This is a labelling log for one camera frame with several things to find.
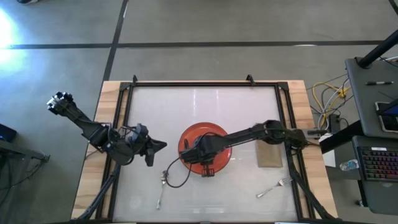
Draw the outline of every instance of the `keyboard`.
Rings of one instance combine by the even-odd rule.
[[[358,147],[366,180],[398,182],[398,148]]]

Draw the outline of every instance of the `gray floor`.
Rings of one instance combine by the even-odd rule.
[[[43,0],[20,5],[0,1],[0,47],[7,44],[111,43],[122,0]],[[120,43],[206,41],[381,40],[397,29],[386,0],[130,0]],[[118,49],[110,80],[300,79],[311,87],[345,73],[344,59],[374,46],[204,47]],[[91,118],[109,49],[0,49],[0,123],[19,132],[17,143],[51,155],[21,186],[13,223],[68,220],[86,141],[65,118],[46,110],[56,91],[69,91]],[[398,48],[387,56],[398,55]],[[331,82],[340,86],[345,78]],[[315,101],[308,92],[313,106]],[[358,119],[354,101],[341,109]],[[357,208],[355,182],[330,183],[341,218],[396,223],[398,217]]]

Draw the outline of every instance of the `red plate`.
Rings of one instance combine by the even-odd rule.
[[[209,123],[209,122],[202,122],[202,123],[197,123],[192,126],[190,126],[187,130],[182,133],[180,141],[178,142],[178,151],[181,152],[185,149],[184,147],[184,139],[188,141],[189,147],[193,146],[194,141],[199,138],[201,135],[205,133],[216,133],[222,136],[227,135],[227,132],[224,131],[224,129],[217,124]],[[231,158],[232,155],[232,147],[229,147],[225,149],[223,152],[217,154],[214,158],[214,162],[212,165],[209,165],[210,169],[214,169],[214,172],[220,171],[222,168],[224,168],[229,159]],[[184,163],[185,167],[189,169],[190,164]],[[203,166],[200,164],[193,164],[192,165],[192,172],[196,174],[201,174],[203,170]]]

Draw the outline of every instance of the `plastic bottle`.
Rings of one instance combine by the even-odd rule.
[[[358,164],[358,160],[356,160],[356,159],[352,159],[347,162],[342,162],[340,164],[340,169],[342,171],[349,171],[349,170],[358,169],[358,168],[359,168],[359,164]]]

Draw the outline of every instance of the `wooden table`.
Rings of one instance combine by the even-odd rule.
[[[315,125],[312,118],[310,103],[308,102],[307,98],[307,92],[305,91],[304,81],[284,80],[281,82],[287,82],[289,84],[290,97],[292,100],[297,127],[302,129],[313,128]],[[99,122],[113,121],[116,109],[116,102],[119,94],[120,83],[121,83],[120,81],[104,82],[98,102],[98,107],[95,114],[95,121]],[[124,101],[122,102],[121,113],[120,113],[121,118],[124,115],[124,109],[126,107],[126,98],[127,97],[123,98]],[[95,150],[96,149],[93,148],[92,146],[88,146],[86,153],[89,154]],[[334,217],[337,217],[335,202],[331,194],[328,175],[326,173],[325,165],[323,163],[321,150],[315,146],[306,147],[305,150],[303,150],[303,157],[304,157],[305,168],[307,171],[308,182],[310,184],[311,191],[315,194],[316,198],[326,208],[326,210]],[[80,216],[85,211],[87,206],[90,205],[90,203],[93,201],[96,194],[98,193],[101,187],[105,159],[106,159],[106,154],[101,154],[97,152],[91,155],[85,161],[81,173],[75,204],[72,211],[72,218]],[[106,216],[108,211],[110,191],[111,189],[107,192],[107,196],[105,198],[105,203],[103,208],[104,217]],[[302,203],[304,217],[307,217],[308,210],[302,192],[300,192],[300,199]]]

